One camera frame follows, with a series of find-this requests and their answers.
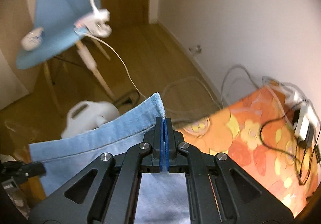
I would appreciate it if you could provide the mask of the light blue denim pants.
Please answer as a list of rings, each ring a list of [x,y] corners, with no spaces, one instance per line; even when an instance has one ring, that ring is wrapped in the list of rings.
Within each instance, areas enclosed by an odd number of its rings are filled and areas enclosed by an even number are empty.
[[[100,154],[118,155],[143,141],[165,116],[159,93],[97,129],[30,145],[33,162],[43,163],[40,183],[47,196],[59,189]],[[190,223],[186,178],[182,173],[144,174],[141,179],[135,223]]]

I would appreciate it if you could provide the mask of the white plastic jug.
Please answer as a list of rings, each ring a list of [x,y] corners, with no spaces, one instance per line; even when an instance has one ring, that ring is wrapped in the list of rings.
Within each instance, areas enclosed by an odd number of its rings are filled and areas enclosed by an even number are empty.
[[[99,128],[120,116],[118,109],[110,102],[84,100],[76,104],[66,116],[66,128],[61,134],[68,139],[78,134]]]

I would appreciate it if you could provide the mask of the orange floral bedspread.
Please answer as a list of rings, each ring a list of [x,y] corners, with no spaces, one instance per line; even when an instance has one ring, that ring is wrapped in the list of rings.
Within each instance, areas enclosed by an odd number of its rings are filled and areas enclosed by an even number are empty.
[[[228,154],[297,216],[317,189],[318,166],[311,149],[296,146],[284,102],[263,87],[179,132],[203,153]]]

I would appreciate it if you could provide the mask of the white power strip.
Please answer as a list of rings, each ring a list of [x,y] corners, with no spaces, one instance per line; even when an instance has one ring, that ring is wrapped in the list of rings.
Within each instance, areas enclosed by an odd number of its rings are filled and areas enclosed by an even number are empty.
[[[314,109],[312,102],[306,99],[298,91],[293,91],[286,98],[285,104],[293,107],[294,111],[298,111],[298,118],[294,120],[294,135],[300,140],[308,143],[313,139],[320,126],[320,119]]]

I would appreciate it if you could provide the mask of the white round device on chair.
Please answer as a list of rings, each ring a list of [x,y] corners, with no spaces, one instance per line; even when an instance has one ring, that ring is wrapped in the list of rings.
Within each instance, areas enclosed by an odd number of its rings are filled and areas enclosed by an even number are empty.
[[[21,46],[26,51],[32,51],[42,43],[43,37],[44,28],[37,27],[21,39]]]

